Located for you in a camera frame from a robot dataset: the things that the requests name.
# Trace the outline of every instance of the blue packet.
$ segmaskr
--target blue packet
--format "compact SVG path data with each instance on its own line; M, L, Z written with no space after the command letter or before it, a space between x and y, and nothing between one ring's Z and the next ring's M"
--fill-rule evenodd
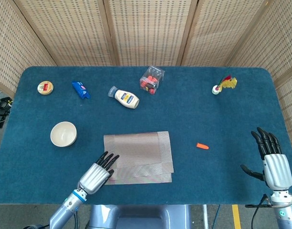
M87 98L89 99L90 98L90 95L87 91L87 89L83 86L83 83L82 82L78 82L78 81L73 81L72 82L72 85L73 87L75 88L76 92L78 93L78 95L84 99L84 98Z

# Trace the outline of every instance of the clear plastic box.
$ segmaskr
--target clear plastic box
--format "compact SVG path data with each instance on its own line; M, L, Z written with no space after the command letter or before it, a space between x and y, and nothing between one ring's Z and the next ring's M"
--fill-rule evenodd
M158 67L150 66L140 79L141 88L151 94L156 93L160 81L163 80L164 72Z

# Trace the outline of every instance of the squeeze bottle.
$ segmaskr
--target squeeze bottle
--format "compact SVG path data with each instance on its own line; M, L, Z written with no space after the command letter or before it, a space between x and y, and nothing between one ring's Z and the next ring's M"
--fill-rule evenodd
M108 96L112 98L114 97L123 106L132 108L132 109L135 109L140 101L135 94L119 90L115 86L111 87L108 93Z

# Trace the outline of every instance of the robotic arm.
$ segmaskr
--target robotic arm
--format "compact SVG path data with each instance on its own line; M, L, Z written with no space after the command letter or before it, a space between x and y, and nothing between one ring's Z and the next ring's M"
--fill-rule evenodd
M114 170L108 169L119 158L116 155L109 161L113 154L104 158L108 152L103 155L86 171L80 178L77 189L75 189L63 202L60 208L53 214L50 219L50 229L61 229L79 207L86 201L87 195L97 192L112 176Z
M253 172L245 165L242 170L251 177L265 181L266 185L273 191L271 201L267 199L266 207L274 208L279 229L292 229L292 194L288 189L292 186L292 175L286 155L282 154L278 139L271 133L257 128L260 135L251 132L258 145L263 161L263 173ZM264 195L258 208L267 196Z

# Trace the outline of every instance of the blue carpet surface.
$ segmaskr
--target blue carpet surface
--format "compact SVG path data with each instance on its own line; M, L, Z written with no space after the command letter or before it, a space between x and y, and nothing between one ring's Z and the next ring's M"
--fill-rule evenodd
M271 191L240 168L263 165L251 130L274 133L292 170L292 148L270 74L261 68L162 67L155 95L139 87L147 67L31 67L22 74L0 146L0 203L62 203L79 178L103 153L104 135L168 131L172 183L106 185L89 204L245 204ZM223 76L235 89L213 95ZM37 86L51 81L53 92ZM91 99L81 99L72 81L81 81ZM128 109L107 96L115 85L134 93ZM51 129L69 121L77 139L69 147L50 141ZM196 148L200 142L209 150Z

